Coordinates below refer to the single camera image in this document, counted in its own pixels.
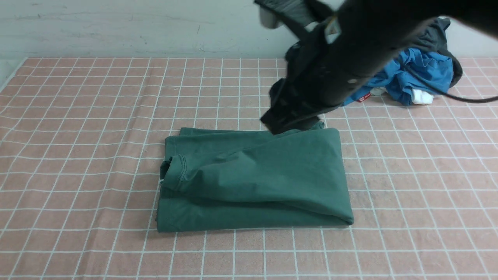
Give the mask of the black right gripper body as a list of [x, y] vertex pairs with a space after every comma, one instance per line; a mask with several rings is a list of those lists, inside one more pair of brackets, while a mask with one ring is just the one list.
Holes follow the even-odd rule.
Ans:
[[260, 118], [269, 131], [311, 128], [370, 80], [374, 68], [360, 57], [360, 34], [351, 24], [321, 23], [288, 49], [286, 76], [270, 89], [270, 108]]

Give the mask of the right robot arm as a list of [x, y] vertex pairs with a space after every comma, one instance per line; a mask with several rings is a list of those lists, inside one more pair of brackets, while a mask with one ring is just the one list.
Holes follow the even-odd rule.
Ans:
[[438, 16], [497, 37], [496, 0], [345, 0], [338, 10], [318, 0], [256, 0], [260, 23], [283, 24], [298, 42], [286, 77], [269, 91], [260, 121], [274, 135], [310, 129], [397, 57]]

